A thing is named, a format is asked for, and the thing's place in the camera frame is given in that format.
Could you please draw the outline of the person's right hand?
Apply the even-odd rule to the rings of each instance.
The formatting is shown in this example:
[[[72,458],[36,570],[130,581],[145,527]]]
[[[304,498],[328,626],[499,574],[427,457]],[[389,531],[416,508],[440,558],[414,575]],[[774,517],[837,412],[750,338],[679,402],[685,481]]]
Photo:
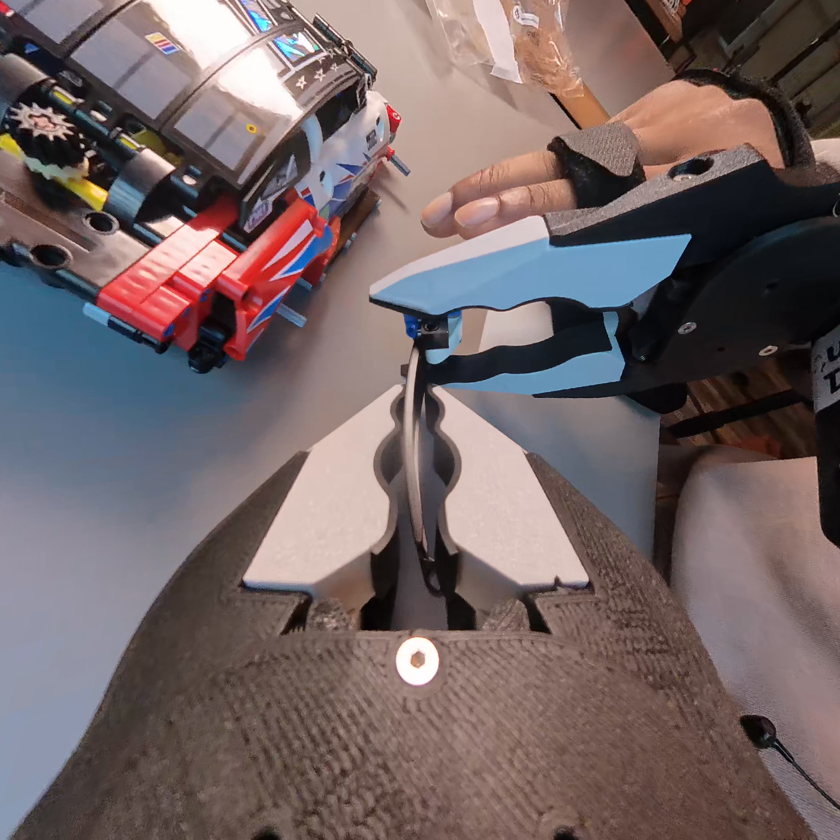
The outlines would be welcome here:
[[[753,98],[732,99],[712,86],[669,82],[612,119],[639,142],[647,179],[704,152],[750,145],[775,169],[783,155],[769,110]],[[454,184],[421,214],[425,232],[436,238],[483,235],[525,217],[577,207],[572,183],[548,150],[492,164]]]

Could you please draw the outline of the red white lego race car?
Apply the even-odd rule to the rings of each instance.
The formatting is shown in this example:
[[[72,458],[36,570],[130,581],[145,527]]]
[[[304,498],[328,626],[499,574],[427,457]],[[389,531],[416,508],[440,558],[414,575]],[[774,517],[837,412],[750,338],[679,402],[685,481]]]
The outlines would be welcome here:
[[[290,2],[2,2],[2,261],[204,374],[379,204],[401,116]]]

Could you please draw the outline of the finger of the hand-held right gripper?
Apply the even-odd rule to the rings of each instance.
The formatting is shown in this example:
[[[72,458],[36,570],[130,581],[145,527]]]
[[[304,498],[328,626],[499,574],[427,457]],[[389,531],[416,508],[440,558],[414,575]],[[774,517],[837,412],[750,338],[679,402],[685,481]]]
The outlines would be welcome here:
[[[626,361],[617,312],[599,312],[536,343],[501,344],[429,365],[436,385],[480,392],[543,395],[621,381]]]
[[[552,245],[543,217],[528,217],[417,259],[370,287],[377,306],[422,316],[567,299],[619,309],[676,267],[688,234],[594,245]]]

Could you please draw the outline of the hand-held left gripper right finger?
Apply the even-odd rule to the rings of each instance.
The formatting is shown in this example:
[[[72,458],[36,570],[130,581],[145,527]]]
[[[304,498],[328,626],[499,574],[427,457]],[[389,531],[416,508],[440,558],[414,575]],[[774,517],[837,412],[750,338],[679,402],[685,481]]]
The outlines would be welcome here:
[[[427,392],[444,483],[434,560],[450,629],[475,629],[508,599],[585,592],[588,575],[528,453],[441,387]]]

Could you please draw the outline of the person's beige sweatshirt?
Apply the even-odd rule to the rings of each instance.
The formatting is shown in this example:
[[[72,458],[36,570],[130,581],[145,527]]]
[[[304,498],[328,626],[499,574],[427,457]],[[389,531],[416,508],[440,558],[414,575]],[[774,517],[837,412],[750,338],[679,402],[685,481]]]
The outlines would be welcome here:
[[[839,838],[839,553],[823,533],[815,457],[662,445],[666,577],[742,715],[748,745],[818,838]]]

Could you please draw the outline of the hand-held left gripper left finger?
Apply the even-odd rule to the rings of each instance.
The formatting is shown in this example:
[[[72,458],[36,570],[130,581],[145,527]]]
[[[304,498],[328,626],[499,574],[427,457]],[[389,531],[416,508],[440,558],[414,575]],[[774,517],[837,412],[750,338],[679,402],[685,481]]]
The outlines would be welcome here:
[[[395,385],[310,447],[245,572],[246,589],[335,600],[362,629],[392,627],[403,394]]]

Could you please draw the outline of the black curved lego panel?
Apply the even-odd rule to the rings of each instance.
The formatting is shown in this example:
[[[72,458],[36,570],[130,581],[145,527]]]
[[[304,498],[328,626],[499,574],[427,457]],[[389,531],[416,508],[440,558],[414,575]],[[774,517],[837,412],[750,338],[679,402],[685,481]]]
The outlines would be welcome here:
[[[421,420],[428,393],[428,351],[450,350],[450,330],[458,327],[455,318],[407,317],[408,331],[413,333],[413,346],[402,372],[405,383],[402,401],[402,465],[406,483],[406,500],[416,558],[427,591],[443,597],[445,591],[438,579],[437,563],[428,547],[424,519],[421,479]]]

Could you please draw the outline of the crumpled clear plastic bags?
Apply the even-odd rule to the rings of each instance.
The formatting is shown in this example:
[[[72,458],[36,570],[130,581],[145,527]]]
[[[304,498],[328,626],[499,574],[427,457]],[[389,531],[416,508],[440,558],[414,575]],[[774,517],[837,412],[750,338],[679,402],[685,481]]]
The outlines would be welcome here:
[[[459,68],[579,98],[585,84],[568,35],[569,1],[426,1],[449,58]]]

